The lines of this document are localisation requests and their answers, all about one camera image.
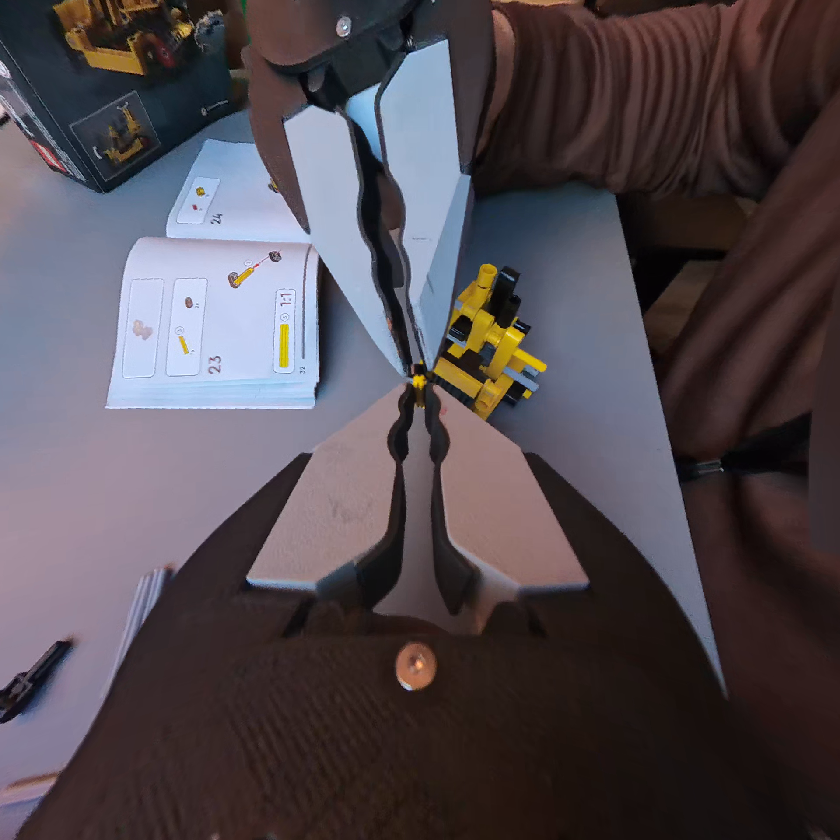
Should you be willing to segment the person's right forearm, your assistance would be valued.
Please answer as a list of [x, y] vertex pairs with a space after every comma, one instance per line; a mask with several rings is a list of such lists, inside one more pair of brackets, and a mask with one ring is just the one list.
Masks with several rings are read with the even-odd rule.
[[838, 2], [597, 17], [500, 3], [476, 188], [760, 200], [783, 172], [838, 188]]

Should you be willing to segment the yellow and black lego model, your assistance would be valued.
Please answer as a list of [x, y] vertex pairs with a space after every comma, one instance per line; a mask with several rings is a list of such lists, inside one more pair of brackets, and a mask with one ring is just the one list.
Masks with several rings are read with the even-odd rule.
[[482, 265], [458, 295], [444, 348], [429, 381], [487, 421], [499, 405], [515, 406], [539, 389], [547, 365], [522, 348], [530, 326], [519, 317], [519, 273]]

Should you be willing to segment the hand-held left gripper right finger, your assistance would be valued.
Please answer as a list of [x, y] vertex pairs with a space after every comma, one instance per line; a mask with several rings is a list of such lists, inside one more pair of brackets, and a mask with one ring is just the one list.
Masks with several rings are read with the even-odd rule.
[[590, 579], [522, 449], [437, 385], [424, 393], [434, 576], [450, 615], [490, 615]]

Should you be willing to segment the black lego beam piece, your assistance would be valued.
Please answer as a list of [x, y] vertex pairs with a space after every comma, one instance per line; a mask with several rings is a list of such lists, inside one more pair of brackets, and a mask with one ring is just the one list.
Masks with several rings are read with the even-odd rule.
[[17, 673], [1, 689], [2, 724], [25, 711], [74, 644], [72, 637], [54, 642], [29, 669]]

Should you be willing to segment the person's brown clothing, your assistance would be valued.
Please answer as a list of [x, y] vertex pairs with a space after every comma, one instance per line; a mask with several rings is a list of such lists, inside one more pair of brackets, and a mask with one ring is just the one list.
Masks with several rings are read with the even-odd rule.
[[[838, 78], [702, 101], [678, 93], [618, 142], [622, 191], [757, 200], [661, 376], [675, 454], [778, 442], [815, 410], [838, 314]], [[812, 485], [781, 467], [684, 489], [730, 696], [782, 764], [805, 819], [838, 838], [838, 549], [815, 546]]]

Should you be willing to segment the white instruction booklet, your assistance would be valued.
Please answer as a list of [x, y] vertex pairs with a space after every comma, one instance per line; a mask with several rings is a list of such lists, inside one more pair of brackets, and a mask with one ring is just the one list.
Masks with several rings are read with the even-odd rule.
[[309, 410], [321, 262], [253, 143], [206, 140], [122, 277], [106, 407]]

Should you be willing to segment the dark lego set box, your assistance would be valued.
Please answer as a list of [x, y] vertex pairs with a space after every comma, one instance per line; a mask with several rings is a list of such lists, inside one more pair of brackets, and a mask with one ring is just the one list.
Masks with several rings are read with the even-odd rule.
[[52, 171], [110, 192], [235, 110], [234, 4], [2, 1], [2, 108]]

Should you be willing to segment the white paper stack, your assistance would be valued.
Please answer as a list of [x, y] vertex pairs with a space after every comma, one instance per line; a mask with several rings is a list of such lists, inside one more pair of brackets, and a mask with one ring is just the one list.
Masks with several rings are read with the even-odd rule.
[[172, 581], [174, 576], [175, 570], [171, 566], [166, 565], [156, 568], [140, 578], [133, 595], [113, 665], [100, 694], [100, 701], [104, 701], [109, 694], [112, 683], [134, 639], [137, 637], [145, 620], [151, 614], [166, 586]]

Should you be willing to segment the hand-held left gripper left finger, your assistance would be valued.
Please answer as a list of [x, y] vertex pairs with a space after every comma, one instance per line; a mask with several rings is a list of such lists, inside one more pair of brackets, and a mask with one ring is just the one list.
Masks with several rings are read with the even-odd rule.
[[414, 388], [399, 385], [311, 453], [246, 580], [373, 608], [403, 564]]

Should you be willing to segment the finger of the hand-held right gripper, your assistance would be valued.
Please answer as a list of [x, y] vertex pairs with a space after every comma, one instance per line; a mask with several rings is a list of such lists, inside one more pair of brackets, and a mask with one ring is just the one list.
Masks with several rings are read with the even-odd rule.
[[462, 172], [449, 43], [409, 52], [377, 92], [382, 162], [402, 224], [395, 244], [415, 364], [435, 367], [455, 297], [470, 185]]
[[401, 377], [417, 362], [403, 231], [386, 221], [374, 105], [307, 105], [284, 119], [310, 239], [375, 346]]

